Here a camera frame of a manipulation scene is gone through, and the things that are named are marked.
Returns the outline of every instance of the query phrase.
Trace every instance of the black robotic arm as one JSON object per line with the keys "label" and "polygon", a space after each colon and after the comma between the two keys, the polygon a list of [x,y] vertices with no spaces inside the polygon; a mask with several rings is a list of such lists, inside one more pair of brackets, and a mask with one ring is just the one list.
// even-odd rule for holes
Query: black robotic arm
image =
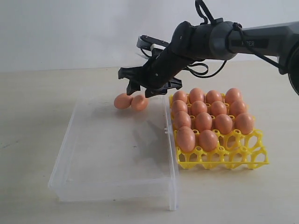
{"label": "black robotic arm", "polygon": [[[128,95],[139,91],[140,86],[146,88],[147,98],[166,94],[171,88],[180,89],[182,82],[175,76],[181,70],[188,70],[196,77],[212,77],[238,53],[254,54],[276,66],[280,74],[289,73],[292,87],[299,94],[299,21],[242,29],[238,23],[214,19],[202,0],[196,0],[195,6],[204,22],[198,26],[182,22],[170,43],[145,35],[139,37],[137,46],[143,52],[150,50],[152,55],[141,67],[119,70],[119,79],[129,79]],[[265,56],[276,56],[278,62]],[[216,73],[205,76],[208,66],[201,62],[206,59],[224,63]],[[203,65],[207,70],[196,72],[191,69],[194,65]]]}

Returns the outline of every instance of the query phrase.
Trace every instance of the egg tray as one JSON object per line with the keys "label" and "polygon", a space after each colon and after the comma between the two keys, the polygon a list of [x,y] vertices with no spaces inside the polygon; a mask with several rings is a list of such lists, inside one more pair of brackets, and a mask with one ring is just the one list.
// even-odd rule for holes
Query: egg tray
{"label": "egg tray", "polygon": [[[169,96],[170,108],[172,106],[172,97]],[[191,104],[188,95],[188,110]],[[269,164],[267,151],[263,145],[263,132],[259,129],[254,129],[250,134],[242,134],[240,130],[235,129],[229,134],[221,134],[219,130],[213,129],[213,132],[218,137],[218,146],[211,152],[205,152],[198,145],[199,131],[194,129],[195,117],[190,115],[192,121],[192,129],[196,135],[196,146],[189,152],[183,152],[177,145],[176,136],[177,130],[173,124],[173,115],[171,121],[174,132],[174,140],[177,150],[177,162],[183,169],[192,169],[197,165],[202,165],[205,169],[213,169],[217,166],[225,166],[227,169],[235,169],[241,165],[247,165],[248,169],[257,169],[265,164]]]}

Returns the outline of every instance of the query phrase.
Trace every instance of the brown egg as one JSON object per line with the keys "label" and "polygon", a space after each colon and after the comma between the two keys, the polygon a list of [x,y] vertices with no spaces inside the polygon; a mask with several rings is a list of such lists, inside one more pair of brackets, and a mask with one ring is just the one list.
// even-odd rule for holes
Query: brown egg
{"label": "brown egg", "polygon": [[227,108],[221,101],[215,101],[210,107],[210,114],[217,117],[219,114],[227,114]]}
{"label": "brown egg", "polygon": [[224,98],[225,102],[231,105],[233,102],[237,100],[242,100],[242,94],[241,91],[238,90],[237,88],[231,88],[229,89]]}
{"label": "brown egg", "polygon": [[233,102],[229,108],[229,114],[237,117],[240,113],[247,112],[247,105],[243,100],[237,100]]}
{"label": "brown egg", "polygon": [[195,101],[191,105],[191,114],[196,117],[201,112],[207,112],[207,106],[203,101]]}
{"label": "brown egg", "polygon": [[227,114],[219,114],[214,119],[214,128],[221,134],[228,134],[233,130],[233,120]]}
{"label": "brown egg", "polygon": [[123,110],[131,106],[132,100],[133,100],[132,96],[128,96],[126,93],[122,93],[115,98],[114,106],[117,109]]}
{"label": "brown egg", "polygon": [[235,128],[239,129],[242,134],[249,134],[254,128],[254,119],[248,113],[240,113],[235,118]]}
{"label": "brown egg", "polygon": [[172,97],[172,101],[176,101],[176,100],[182,100],[185,104],[187,103],[188,97],[187,94],[184,91],[177,91],[175,92],[175,94]]}
{"label": "brown egg", "polygon": [[210,114],[202,112],[195,118],[195,128],[202,132],[204,130],[211,130],[213,126],[213,120]]}
{"label": "brown egg", "polygon": [[206,94],[206,103],[212,104],[215,101],[223,101],[222,95],[216,91],[216,90],[211,90]]}
{"label": "brown egg", "polygon": [[200,88],[194,88],[189,93],[190,104],[193,104],[195,101],[205,101],[205,93]]}
{"label": "brown egg", "polygon": [[137,95],[133,98],[131,106],[134,111],[143,111],[149,104],[149,99],[144,95]]}
{"label": "brown egg", "polygon": [[195,148],[195,134],[191,128],[181,127],[176,136],[176,141],[181,150],[185,153],[191,152]]}
{"label": "brown egg", "polygon": [[191,118],[189,114],[185,111],[179,111],[174,115],[174,126],[176,129],[180,129],[181,127],[191,128]]}
{"label": "brown egg", "polygon": [[179,111],[184,111],[184,112],[188,113],[187,104],[180,99],[174,101],[171,106],[171,113],[173,115],[175,115]]}
{"label": "brown egg", "polygon": [[218,145],[218,137],[211,130],[204,130],[198,136],[198,144],[206,152],[213,151]]}

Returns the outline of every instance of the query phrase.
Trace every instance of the clear plastic box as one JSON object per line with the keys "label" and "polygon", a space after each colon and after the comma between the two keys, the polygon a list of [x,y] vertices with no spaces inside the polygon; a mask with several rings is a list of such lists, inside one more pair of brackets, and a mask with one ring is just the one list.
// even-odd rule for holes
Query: clear plastic box
{"label": "clear plastic box", "polygon": [[167,96],[117,110],[119,92],[81,91],[49,181],[61,201],[166,196],[178,207],[178,165]]}

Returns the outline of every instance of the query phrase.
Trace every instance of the table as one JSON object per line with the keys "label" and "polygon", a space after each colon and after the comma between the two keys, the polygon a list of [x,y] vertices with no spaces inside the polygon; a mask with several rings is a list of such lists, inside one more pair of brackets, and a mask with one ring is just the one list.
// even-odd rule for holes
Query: table
{"label": "table", "polygon": [[[210,64],[216,71],[220,64]],[[242,90],[264,132],[270,165],[180,170],[179,209],[157,199],[59,203],[47,184],[79,90],[126,88],[118,68],[0,74],[0,223],[299,223],[299,97],[263,61],[231,62],[209,79],[181,72],[182,90]]]}

